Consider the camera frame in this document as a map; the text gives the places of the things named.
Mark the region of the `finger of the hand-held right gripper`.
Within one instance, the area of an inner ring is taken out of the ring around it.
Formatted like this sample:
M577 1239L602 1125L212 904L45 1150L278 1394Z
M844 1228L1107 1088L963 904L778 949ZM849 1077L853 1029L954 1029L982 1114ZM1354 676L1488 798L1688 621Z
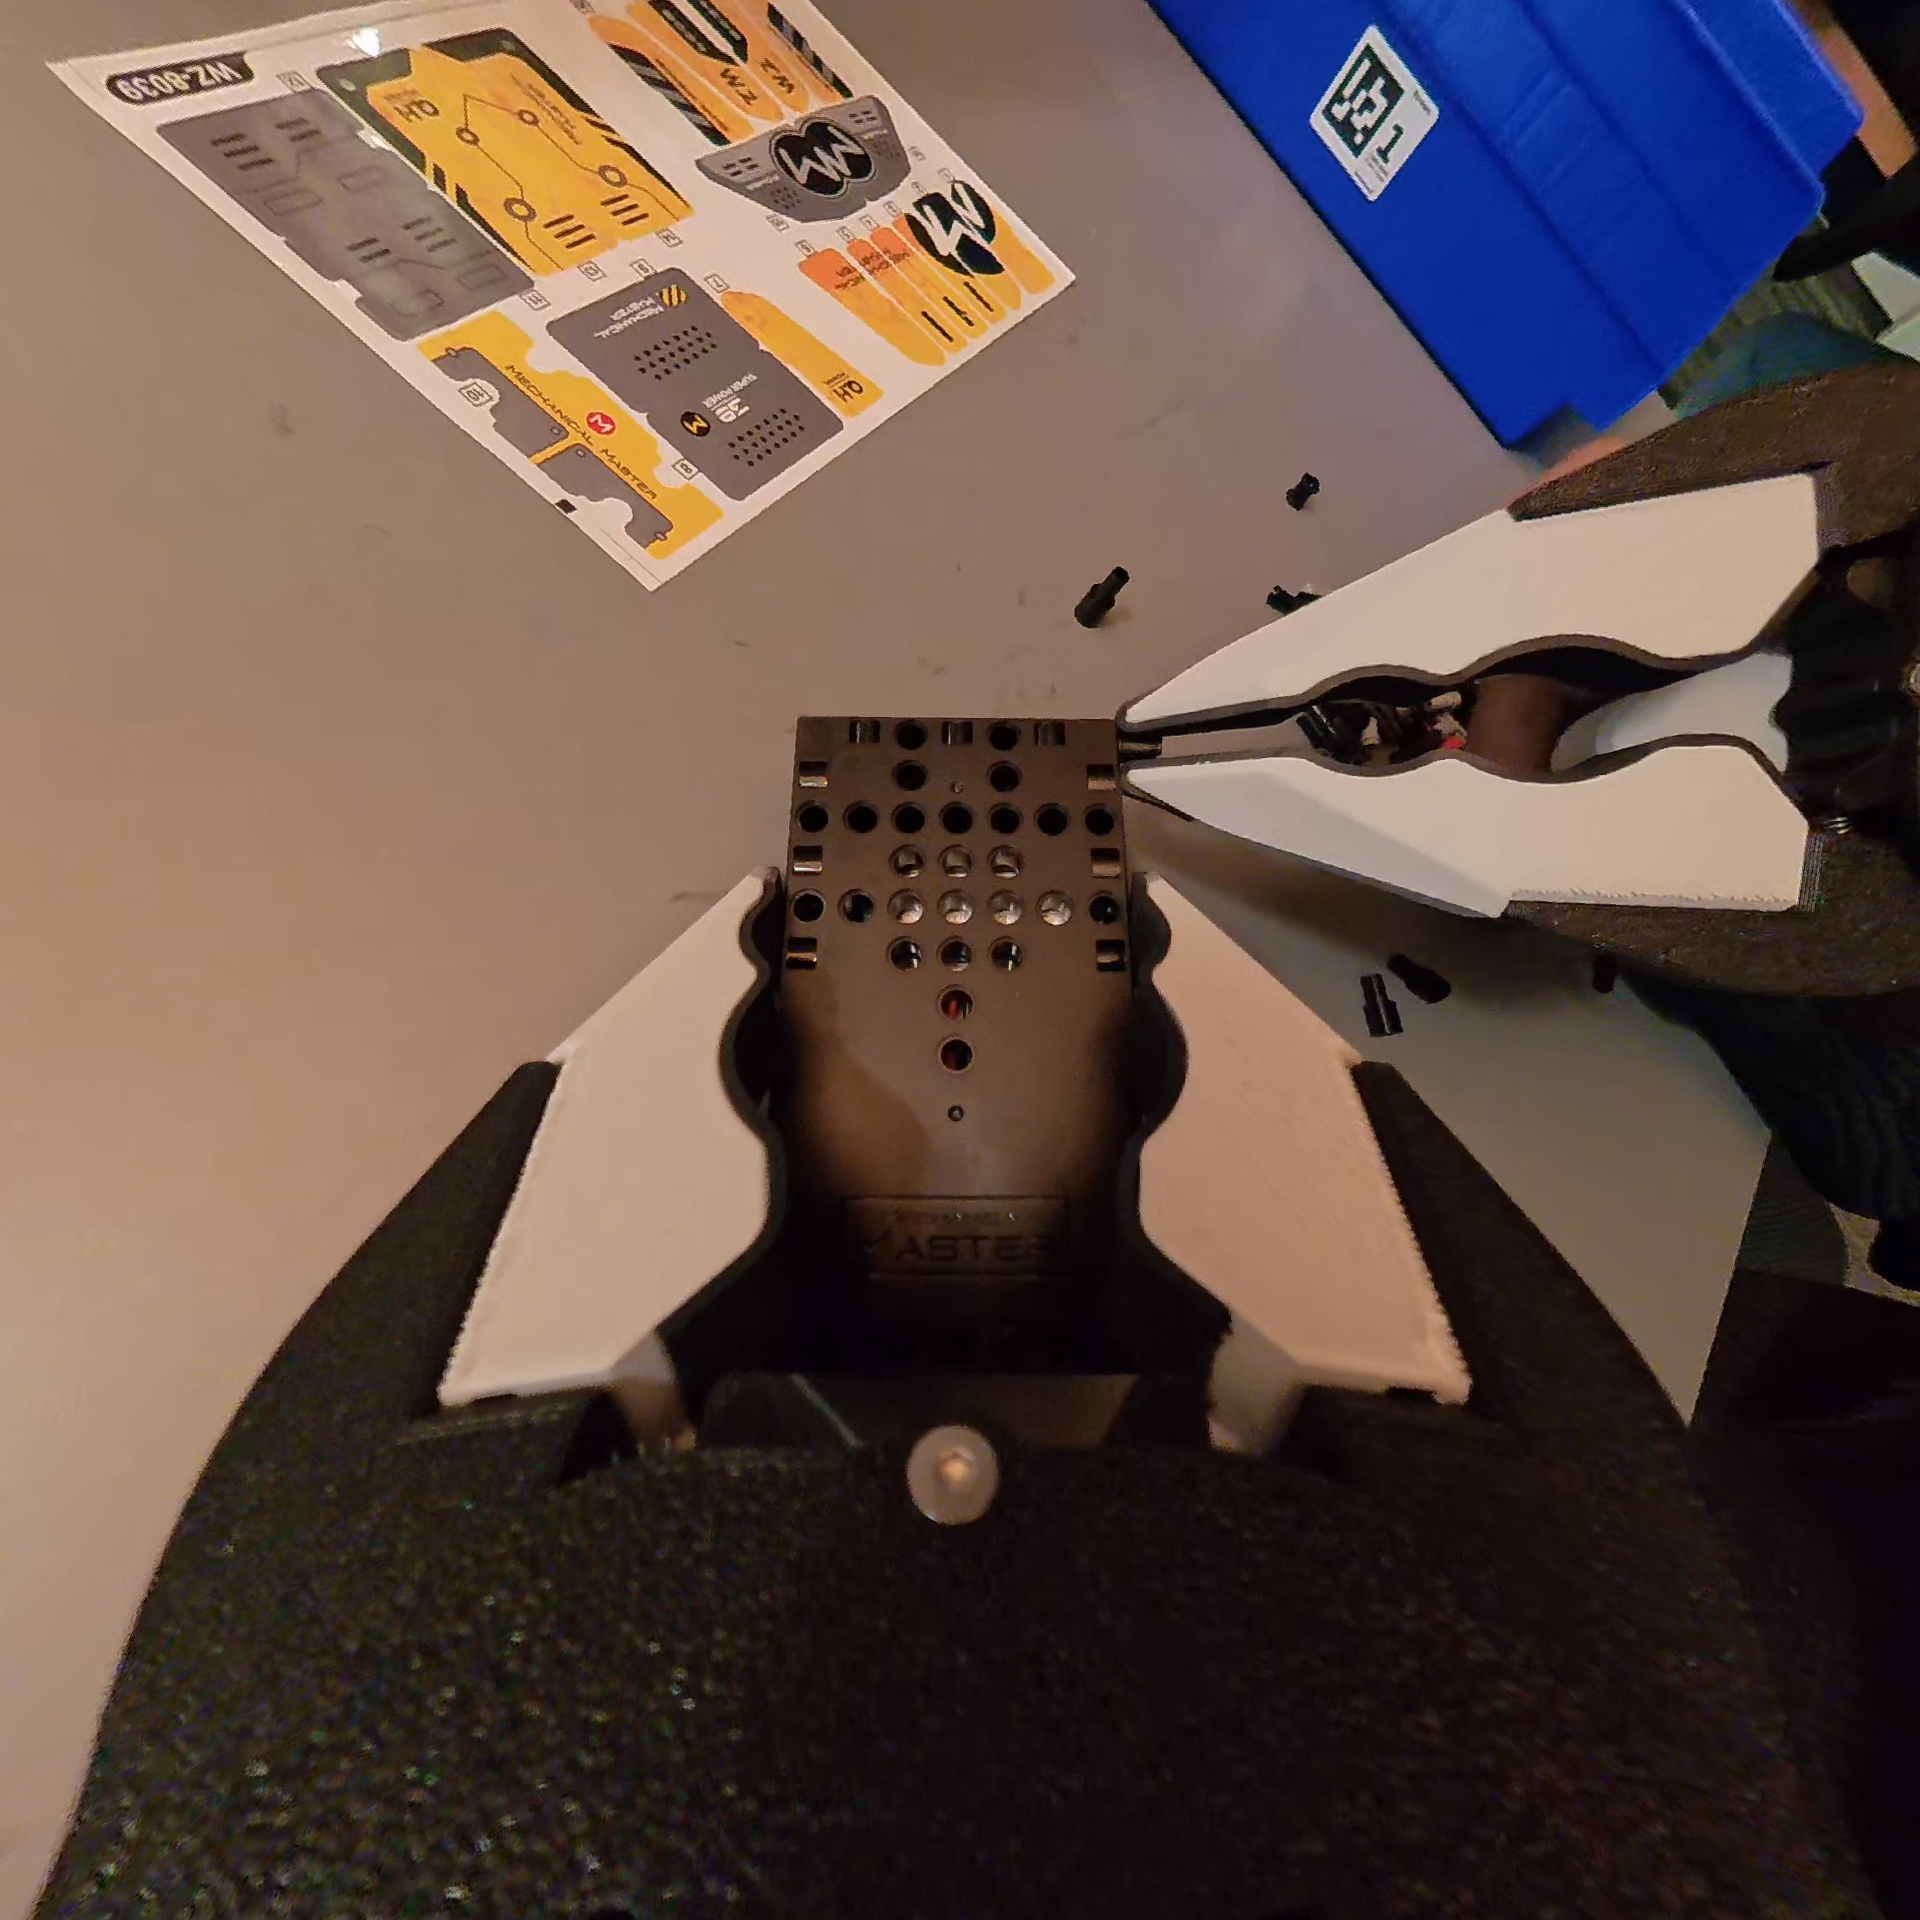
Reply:
M1520 904L1796 910L1814 822L1743 736L1679 736L1558 777L1468 754L1361 767L1291 754L1185 754L1126 790L1242 845L1464 918Z
M1558 645L1683 670L1758 645L1821 561L1814 473L1517 517L1483 515L1214 651L1119 712L1206 735L1361 679L1461 685Z

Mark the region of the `person's dark knit clothing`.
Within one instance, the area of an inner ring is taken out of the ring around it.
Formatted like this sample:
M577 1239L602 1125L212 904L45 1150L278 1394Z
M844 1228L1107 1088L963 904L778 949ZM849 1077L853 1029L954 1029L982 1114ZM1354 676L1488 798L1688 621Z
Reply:
M1880 1225L1872 1270L1917 1294L1917 987L1734 995L1653 973L1625 981L1709 1042L1809 1186Z

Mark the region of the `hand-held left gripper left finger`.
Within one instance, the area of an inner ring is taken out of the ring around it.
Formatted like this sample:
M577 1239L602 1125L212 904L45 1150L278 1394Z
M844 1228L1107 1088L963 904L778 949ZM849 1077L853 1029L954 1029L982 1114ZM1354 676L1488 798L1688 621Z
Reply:
M765 991L748 871L620 987L559 1069L437 1388L442 1408L602 1392L646 1447L692 1433L666 1325L778 1218L778 1152L734 1037Z

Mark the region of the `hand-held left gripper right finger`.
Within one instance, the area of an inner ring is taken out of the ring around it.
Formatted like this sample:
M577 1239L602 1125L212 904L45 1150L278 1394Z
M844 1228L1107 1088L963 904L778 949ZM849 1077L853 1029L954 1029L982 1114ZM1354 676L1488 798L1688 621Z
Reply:
M1273 1452L1313 1388L1471 1399L1405 1201L1361 1099L1361 1051L1165 875L1150 983L1185 1088L1142 1145L1142 1232L1227 1312L1212 1445Z

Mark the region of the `black perforated plastic plate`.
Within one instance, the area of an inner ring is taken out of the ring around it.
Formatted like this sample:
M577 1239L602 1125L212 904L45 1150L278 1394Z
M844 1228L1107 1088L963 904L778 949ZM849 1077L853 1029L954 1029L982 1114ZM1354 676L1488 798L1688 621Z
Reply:
M1132 1022L1114 724L799 724L774 1120L793 1265L857 1360L1126 1369Z

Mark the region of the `blue plastic bin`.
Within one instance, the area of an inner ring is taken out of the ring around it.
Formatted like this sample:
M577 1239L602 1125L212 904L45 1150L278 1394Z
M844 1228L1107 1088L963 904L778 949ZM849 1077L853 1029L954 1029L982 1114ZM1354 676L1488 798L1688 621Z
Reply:
M1662 387L1864 107L1795 3L1155 3L1501 444Z

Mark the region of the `yellow grey sticker sheet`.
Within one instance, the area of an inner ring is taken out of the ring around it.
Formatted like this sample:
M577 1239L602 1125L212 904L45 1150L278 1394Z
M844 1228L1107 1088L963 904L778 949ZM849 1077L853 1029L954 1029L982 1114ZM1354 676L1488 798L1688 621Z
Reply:
M1071 283L813 3L355 3L53 77L646 588Z

